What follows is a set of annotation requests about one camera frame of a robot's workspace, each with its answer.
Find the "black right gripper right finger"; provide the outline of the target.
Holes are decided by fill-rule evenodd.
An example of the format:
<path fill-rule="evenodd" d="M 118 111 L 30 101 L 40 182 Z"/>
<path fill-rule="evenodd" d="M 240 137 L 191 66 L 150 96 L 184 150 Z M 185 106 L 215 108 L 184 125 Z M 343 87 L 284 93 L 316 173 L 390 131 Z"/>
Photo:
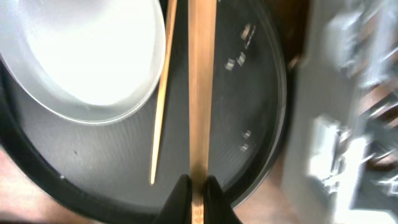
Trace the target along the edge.
<path fill-rule="evenodd" d="M 206 180 L 204 191 L 204 224 L 242 224 L 226 200 L 214 176 Z"/>

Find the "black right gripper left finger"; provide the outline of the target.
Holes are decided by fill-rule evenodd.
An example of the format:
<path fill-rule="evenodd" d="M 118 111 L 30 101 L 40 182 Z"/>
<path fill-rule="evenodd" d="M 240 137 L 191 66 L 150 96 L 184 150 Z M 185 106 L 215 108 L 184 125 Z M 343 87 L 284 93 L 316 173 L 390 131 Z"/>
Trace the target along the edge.
<path fill-rule="evenodd" d="M 192 181 L 183 174 L 152 224 L 191 224 Z"/>

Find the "pale grey round plate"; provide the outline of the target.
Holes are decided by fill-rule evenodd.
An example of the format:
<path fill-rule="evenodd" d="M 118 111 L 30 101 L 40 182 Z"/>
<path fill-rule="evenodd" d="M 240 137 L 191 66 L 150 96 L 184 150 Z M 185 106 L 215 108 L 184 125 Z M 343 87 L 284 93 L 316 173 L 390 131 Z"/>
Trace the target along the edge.
<path fill-rule="evenodd" d="M 114 123 L 139 110 L 165 60 L 156 0 L 2 0 L 1 62 L 52 113 Z"/>

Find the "wooden chopstick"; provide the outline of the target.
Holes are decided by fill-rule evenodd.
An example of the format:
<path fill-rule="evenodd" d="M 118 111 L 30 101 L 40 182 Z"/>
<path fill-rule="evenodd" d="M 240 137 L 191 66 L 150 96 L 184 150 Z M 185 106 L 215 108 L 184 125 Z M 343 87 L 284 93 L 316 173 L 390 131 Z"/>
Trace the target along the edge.
<path fill-rule="evenodd" d="M 216 0 L 188 1 L 188 81 L 192 223 L 204 222 L 203 186 L 208 176 Z"/>
<path fill-rule="evenodd" d="M 164 117 L 165 97 L 167 92 L 167 80 L 169 75 L 170 56 L 172 51 L 172 42 L 174 36 L 175 27 L 175 15 L 177 11 L 177 0 L 168 0 L 167 15 L 166 15 L 166 26 L 165 26 L 165 59 L 162 73 L 159 80 L 159 90 L 157 96 L 157 104 L 155 110 L 155 121 L 154 121 L 154 134 L 152 142 L 152 158 L 150 165 L 150 184 L 154 185 L 157 162 L 160 150 L 160 140 L 162 132 L 162 122 Z"/>

